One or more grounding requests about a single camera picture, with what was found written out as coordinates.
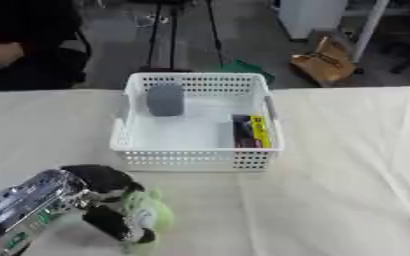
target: white tablecloth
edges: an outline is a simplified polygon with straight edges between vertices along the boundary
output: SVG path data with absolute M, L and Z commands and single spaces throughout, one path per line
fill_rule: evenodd
M 0 189 L 108 149 L 119 92 L 0 93 Z M 410 88 L 275 92 L 287 150 L 259 174 L 136 173 L 177 215 L 160 256 L 410 255 Z M 64 218 L 26 252 L 120 255 Z

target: white cabinet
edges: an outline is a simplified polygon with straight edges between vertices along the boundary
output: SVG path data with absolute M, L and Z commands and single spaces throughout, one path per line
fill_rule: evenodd
M 291 39 L 306 39 L 313 29 L 335 29 L 348 0 L 282 0 L 278 12 Z

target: person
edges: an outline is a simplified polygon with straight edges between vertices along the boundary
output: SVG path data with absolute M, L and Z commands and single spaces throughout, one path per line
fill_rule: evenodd
M 0 91 L 72 87 L 85 53 L 61 48 L 81 19 L 72 0 L 0 0 Z

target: green object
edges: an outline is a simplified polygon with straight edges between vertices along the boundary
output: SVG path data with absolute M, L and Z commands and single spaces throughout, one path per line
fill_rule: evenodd
M 155 222 L 150 229 L 155 233 L 156 239 L 152 243 L 124 243 L 124 253 L 138 256 L 149 255 L 157 246 L 160 235 L 169 230 L 174 223 L 174 214 L 163 202 L 162 193 L 159 190 L 149 190 L 147 192 L 135 191 L 128 194 L 122 200 L 122 212 L 130 219 L 138 219 L 142 213 L 147 218 L 154 218 Z
M 232 63 L 224 65 L 220 71 L 225 73 L 257 73 L 264 76 L 268 85 L 275 81 L 275 76 L 267 73 L 261 67 L 242 60 L 234 60 Z
M 20 232 L 18 234 L 16 234 L 14 237 L 12 237 L 11 240 L 9 240 L 9 242 L 6 243 L 6 245 L 4 246 L 6 249 L 8 250 L 12 250 L 15 248 L 15 246 L 17 246 L 19 243 L 23 242 L 24 240 L 26 240 L 26 238 L 28 238 L 28 234 L 26 234 L 25 232 Z
M 43 225 L 46 225 L 51 221 L 51 215 L 48 212 L 46 212 L 46 210 L 39 212 L 37 218 L 39 219 L 39 222 Z

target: yellow label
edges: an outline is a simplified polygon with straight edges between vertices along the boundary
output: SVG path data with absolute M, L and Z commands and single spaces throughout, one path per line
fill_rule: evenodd
M 250 116 L 253 136 L 261 142 L 262 148 L 271 148 L 266 122 L 262 116 Z

